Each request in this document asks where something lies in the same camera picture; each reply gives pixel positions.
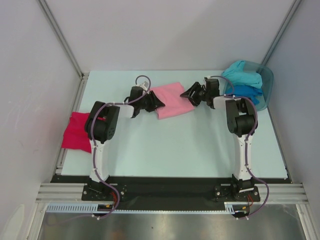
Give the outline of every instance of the white wall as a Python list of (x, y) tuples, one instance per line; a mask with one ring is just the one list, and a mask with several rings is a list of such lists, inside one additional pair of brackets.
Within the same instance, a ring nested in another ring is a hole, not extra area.
[(302, 182), (320, 223), (320, 1), (302, 3), (268, 66), (270, 111), (295, 182)]
[(293, 0), (47, 0), (83, 71), (261, 62)]
[(0, 232), (20, 204), (24, 232), (40, 183), (51, 176), (79, 78), (37, 1), (2, 2), (0, 22)]

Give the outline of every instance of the table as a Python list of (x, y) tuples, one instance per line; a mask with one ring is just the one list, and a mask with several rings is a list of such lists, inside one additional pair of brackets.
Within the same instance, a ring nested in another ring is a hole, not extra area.
[[(138, 75), (147, 75), (151, 86), (180, 82), (187, 90), (216, 70), (91, 71), (79, 112), (91, 111), (95, 101), (122, 102)], [(220, 89), (225, 81), (219, 80)], [(226, 112), (202, 102), (195, 110), (158, 120), (155, 112), (142, 110), (136, 118), (120, 119), (110, 142), (112, 176), (231, 177), (235, 154)], [(260, 178), (287, 178), (287, 171), (267, 109), (258, 112), (252, 142), (252, 171)], [(62, 175), (88, 176), (92, 156), (81, 150), (66, 151)]]

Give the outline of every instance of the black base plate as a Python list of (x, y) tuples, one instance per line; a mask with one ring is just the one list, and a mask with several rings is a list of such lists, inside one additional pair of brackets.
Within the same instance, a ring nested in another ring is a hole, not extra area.
[[(115, 187), (120, 193), (120, 201), (123, 201), (126, 196), (126, 187), (124, 185), (116, 185)], [(111, 188), (103, 188), (103, 190), (94, 190), (88, 184), (84, 185), (82, 191), (82, 201), (113, 201), (114, 198), (111, 195)]]
[(231, 186), (214, 186), (214, 196), (217, 202), (248, 202), (248, 195), (254, 202), (260, 202), (260, 194), (257, 186), (252, 191), (240, 193), (232, 192)]

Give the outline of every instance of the cable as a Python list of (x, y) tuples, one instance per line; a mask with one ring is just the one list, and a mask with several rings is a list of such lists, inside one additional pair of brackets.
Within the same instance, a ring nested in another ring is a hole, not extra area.
[[(96, 114), (94, 115), (93, 117), (93, 120), (92, 120), (92, 124), (91, 124), (91, 129), (90, 129), (90, 134), (92, 136), (92, 141), (94, 143), (94, 145), (96, 146), (97, 145), (97, 142), (95, 140), (95, 137), (94, 137), (94, 126), (95, 126), (95, 123), (96, 123), (96, 120), (98, 118), (98, 115), (99, 113), (107, 106), (112, 106), (112, 105), (129, 105), (129, 104), (132, 104), (136, 101), (139, 101), (140, 99), (142, 99), (146, 94), (148, 94), (148, 92), (150, 91), (150, 88), (151, 88), (151, 80), (148, 76), (146, 75), (139, 75), (136, 77), (135, 79), (135, 84), (137, 85), (138, 84), (138, 79), (139, 78), (146, 78), (148, 81), (149, 81), (149, 86), (147, 88), (147, 91), (145, 91), (140, 97), (136, 98), (135, 100), (132, 100), (130, 102), (108, 102), (108, 103), (105, 103), (102, 107), (100, 107), (98, 109), (98, 111), (96, 112)], [(107, 187), (111, 188), (115, 193), (116, 195), (114, 194), (114, 192), (111, 193), (111, 195), (113, 196), (113, 199), (115, 200), (115, 205), (113, 206), (113, 209), (111, 209), (107, 214), (105, 214), (104, 216), (98, 216), (96, 219), (99, 220), (99, 219), (105, 219), (106, 217), (108, 217), (114, 210), (116, 210), (116, 208), (118, 207), (119, 205), (119, 202), (120, 202), (120, 194), (118, 192), (118, 190), (113, 187), (112, 185), (106, 183), (105, 181), (103, 181), (98, 173), (98, 170), (97, 170), (97, 165), (96, 165), (96, 148), (93, 148), (93, 154), (92, 154), (92, 161), (93, 161), (93, 168), (94, 168), (94, 173), (96, 174), (97, 178), (99, 179), (100, 182), (102, 182), (104, 185), (106, 185)], [(67, 220), (64, 220), (64, 221), (61, 221), (61, 222), (57, 222), (57, 223), (54, 223), (54, 224), (50, 224), (48, 223), (48, 219), (46, 219), (46, 224), (48, 226), (56, 226), (56, 225), (61, 225), (61, 224), (65, 224), (65, 223), (68, 223), (69, 221), (72, 221), (74, 219), (79, 219), (79, 218), (83, 218), (83, 217), (94, 217), (93, 214), (82, 214), (82, 215), (78, 215), (78, 216), (75, 216), (75, 217), (72, 217), (72, 218), (69, 218)]]
[(234, 92), (235, 92), (235, 86), (232, 84), (232, 82), (231, 82), (228, 78), (226, 78), (226, 77), (224, 77), (224, 76), (218, 76), (218, 75), (216, 75), (216, 76), (210, 76), (210, 78), (222, 78), (222, 79), (226, 80), (226, 81), (228, 82), (228, 84), (230, 84), (230, 86), (231, 86), (231, 88), (232, 88), (232, 92), (226, 94), (226, 96), (231, 96), (232, 94), (234, 94)]
[[(95, 140), (95, 137), (94, 137), (94, 126), (95, 126), (95, 123), (96, 123), (96, 120), (98, 118), (98, 115), (100, 114), (100, 112), (107, 106), (112, 106), (112, 105), (129, 105), (129, 104), (132, 104), (136, 101), (139, 101), (140, 99), (142, 99), (146, 94), (148, 94), (148, 92), (150, 91), (150, 88), (151, 88), (151, 80), (148, 76), (146, 75), (139, 75), (136, 77), (135, 79), (135, 84), (138, 84), (138, 79), (139, 78), (146, 78), (148, 81), (149, 81), (149, 86), (147, 88), (147, 91), (145, 91), (140, 97), (136, 98), (135, 100), (132, 100), (132, 101), (129, 101), (127, 103), (125, 102), (108, 102), (108, 103), (105, 103), (102, 107), (100, 107), (98, 109), (98, 111), (95, 113), (94, 117), (93, 117), (93, 120), (92, 120), (92, 124), (91, 124), (91, 129), (90, 129), (90, 135), (92, 137), (92, 141), (93, 141), (93, 144), (96, 146), (97, 145), (97, 142)], [(94, 168), (94, 173), (95, 175), (97, 176), (97, 178), (99, 179), (100, 182), (102, 182), (104, 185), (106, 185), (107, 187), (111, 188), (113, 191), (115, 191), (116, 193), (116, 196), (117, 196), (117, 201), (116, 201), (116, 204), (114, 205), (113, 209), (111, 209), (106, 215), (102, 216), (102, 217), (98, 217), (98, 219), (105, 219), (106, 217), (108, 217), (114, 210), (116, 210), (116, 208), (118, 207), (119, 205), (119, 202), (120, 202), (120, 194), (118, 192), (118, 190), (106, 183), (99, 175), (98, 173), (98, 170), (97, 170), (97, 165), (96, 165), (96, 148), (94, 147), (93, 148), (93, 153), (92, 153), (92, 158), (93, 158), (93, 168)]]
[[(232, 93), (234, 92), (235, 88), (233, 86), (233, 84), (231, 83), (231, 81), (223, 76), (211, 76), (212, 78), (216, 78), (216, 77), (221, 77), (223, 79), (225, 79), (232, 87)], [(265, 200), (263, 201), (262, 205), (256, 210), (254, 211), (253, 213), (250, 213), (248, 216), (252, 216), (258, 212), (261, 211), (261, 209), (266, 205), (267, 201), (268, 201), (268, 198), (269, 198), (269, 195), (270, 195), (270, 189), (269, 189), (269, 186), (268, 184), (263, 181), (262, 179), (256, 177), (252, 172), (251, 170), (249, 169), (248, 167), (248, 139), (249, 139), (249, 136), (254, 132), (254, 130), (256, 129), (257, 125), (258, 125), (258, 112), (257, 112), (257, 109), (256, 109), (256, 106), (254, 105), (254, 103), (251, 101), (251, 99), (249, 99), (248, 97), (245, 97), (245, 96), (237, 96), (235, 97), (234, 95), (233, 96), (230, 96), (230, 94), (228, 95), (225, 95), (224, 97), (225, 98), (229, 98), (229, 99), (245, 99), (247, 100), (251, 106), (253, 107), (253, 110), (254, 110), (254, 124), (253, 124), (253, 127), (251, 129), (251, 131), (247, 134), (246, 138), (245, 138), (245, 148), (244, 148), (244, 155), (245, 155), (245, 167), (248, 171), (248, 173), (251, 175), (251, 177), (253, 177), (253, 179), (257, 180), (258, 182), (262, 183), (265, 185), (266, 187), (266, 197), (265, 197)]]
[(251, 201), (251, 204), (249, 205), (249, 207), (251, 207), (254, 204), (254, 200), (252, 199), (250, 194), (248, 194), (248, 204), (249, 204), (249, 201)]

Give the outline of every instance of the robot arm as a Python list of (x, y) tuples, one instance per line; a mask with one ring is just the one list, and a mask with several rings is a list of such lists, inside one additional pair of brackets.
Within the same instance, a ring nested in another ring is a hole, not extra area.
[(140, 85), (133, 86), (131, 88), (130, 96), (124, 100), (128, 100), (128, 104), (118, 103), (117, 105), (106, 106), (102, 109), (102, 111), (98, 114), (93, 127), (95, 143), (91, 136), (92, 122), (98, 110), (105, 105), (105, 103), (100, 101), (96, 101), (94, 103), (84, 126), (85, 132), (88, 134), (90, 139), (91, 152), (93, 153), (95, 149), (95, 167), (93, 166), (90, 174), (90, 178), (94, 182), (100, 182), (95, 170), (97, 170), (103, 181), (107, 180), (110, 175), (108, 165), (108, 150), (110, 140), (113, 138), (116, 132), (118, 119), (135, 118), (140, 113), (140, 110), (153, 112), (155, 109), (165, 106), (165, 104), (157, 98), (153, 91), (147, 92), (141, 99), (134, 101), (147, 91), (147, 85), (148, 82), (144, 82)]
[(251, 170), (251, 144), (254, 131), (250, 136), (248, 134), (255, 124), (255, 111), (247, 100), (220, 96), (217, 79), (205, 78), (204, 80), (205, 86), (196, 82), (180, 96), (188, 98), (194, 106), (198, 106), (201, 101), (204, 101), (212, 109), (226, 111), (227, 127), (233, 135), (235, 147), (235, 168), (232, 174), (233, 192), (252, 191), (255, 187), (254, 179), (247, 168)]
[[(226, 111), (227, 127), (233, 135), (235, 150), (235, 166), (233, 181), (237, 185), (237, 192), (252, 191), (254, 189), (253, 178), (248, 172), (251, 170), (251, 144), (253, 133), (248, 136), (255, 124), (253, 107), (244, 99), (231, 99), (225, 96), (217, 96), (213, 99), (215, 109)], [(247, 139), (247, 163), (246, 163), (246, 138)]]

